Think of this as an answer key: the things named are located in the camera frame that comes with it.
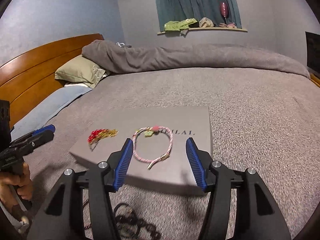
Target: bracelet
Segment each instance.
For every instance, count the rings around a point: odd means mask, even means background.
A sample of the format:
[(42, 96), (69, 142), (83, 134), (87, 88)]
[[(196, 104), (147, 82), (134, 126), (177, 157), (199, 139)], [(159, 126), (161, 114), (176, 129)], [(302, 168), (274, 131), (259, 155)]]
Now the bracelet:
[[(169, 137), (170, 137), (169, 148), (168, 148), (167, 152), (165, 154), (163, 154), (162, 156), (160, 156), (159, 158), (156, 158), (155, 160), (147, 160), (147, 159), (143, 159), (143, 158), (139, 157), (138, 154), (136, 153), (136, 139), (137, 139), (138, 134), (145, 131), (144, 136), (151, 137), (154, 133), (159, 133), (160, 130), (166, 130), (166, 132), (169, 134)], [(143, 128), (136, 130), (136, 132), (132, 136), (132, 141), (133, 141), (133, 156), (140, 162), (150, 163), (148, 166), (148, 170), (150, 170), (154, 164), (156, 164), (160, 161), (164, 161), (165, 159), (167, 159), (170, 156), (170, 151), (172, 148), (172, 141), (173, 141), (173, 134), (172, 134), (172, 131), (168, 127), (164, 127), (164, 126), (143, 127)]]

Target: gray box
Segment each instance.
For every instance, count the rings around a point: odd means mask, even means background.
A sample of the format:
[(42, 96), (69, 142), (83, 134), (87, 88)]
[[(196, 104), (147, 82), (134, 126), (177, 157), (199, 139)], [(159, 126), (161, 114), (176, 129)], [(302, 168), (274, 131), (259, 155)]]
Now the gray box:
[[(71, 147), (70, 153), (81, 165), (90, 168), (92, 164), (106, 161), (112, 152), (119, 151), (127, 138), (132, 138), (141, 127), (165, 126), (173, 131), (170, 157), (156, 163), (150, 170), (148, 164), (132, 157), (125, 183), (136, 187), (177, 195), (203, 195), (196, 186), (187, 155), (186, 140), (192, 137), (198, 148), (212, 152), (211, 125), (207, 106), (131, 108), (107, 111), (104, 119), (97, 120)], [(116, 129), (115, 137), (100, 140), (93, 151), (87, 139), (96, 129)], [(153, 160), (163, 155), (169, 146), (165, 133), (137, 138), (137, 154)]]

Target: green pillowcase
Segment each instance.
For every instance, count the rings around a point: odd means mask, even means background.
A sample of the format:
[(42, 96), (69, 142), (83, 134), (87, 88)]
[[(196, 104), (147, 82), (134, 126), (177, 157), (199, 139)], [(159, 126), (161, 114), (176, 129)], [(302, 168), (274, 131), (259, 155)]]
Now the green pillowcase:
[(79, 55), (58, 68), (54, 78), (75, 83), (85, 82), (90, 88), (94, 88), (105, 72), (93, 61)]

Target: black gripper frame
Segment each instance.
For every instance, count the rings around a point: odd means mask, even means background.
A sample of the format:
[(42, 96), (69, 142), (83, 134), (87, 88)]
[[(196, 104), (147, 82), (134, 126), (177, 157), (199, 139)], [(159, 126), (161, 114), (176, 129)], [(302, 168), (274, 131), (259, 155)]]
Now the black gripper frame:
[(83, 172), (67, 169), (47, 195), (30, 228), (27, 240), (84, 240), (83, 189), (89, 189), (89, 207), (94, 240), (121, 240), (113, 216), (109, 192), (119, 154), (112, 153), (100, 168)]
[(207, 168), (216, 176), (216, 183), (199, 240), (226, 239), (232, 188), (237, 189), (237, 210), (234, 235), (229, 240), (291, 240), (275, 199), (255, 170), (235, 171), (222, 163), (214, 167), (213, 162)]

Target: window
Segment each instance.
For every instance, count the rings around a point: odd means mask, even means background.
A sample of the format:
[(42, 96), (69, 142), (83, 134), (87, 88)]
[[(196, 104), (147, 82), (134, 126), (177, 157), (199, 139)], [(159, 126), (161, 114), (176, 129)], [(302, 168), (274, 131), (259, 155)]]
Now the window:
[(236, 0), (156, 0), (160, 30), (164, 31), (164, 24), (169, 21), (183, 21), (188, 18), (200, 21), (207, 17), (215, 25), (225, 23), (220, 13), (222, 2), (228, 5), (227, 24), (233, 22), (237, 28), (242, 28)]

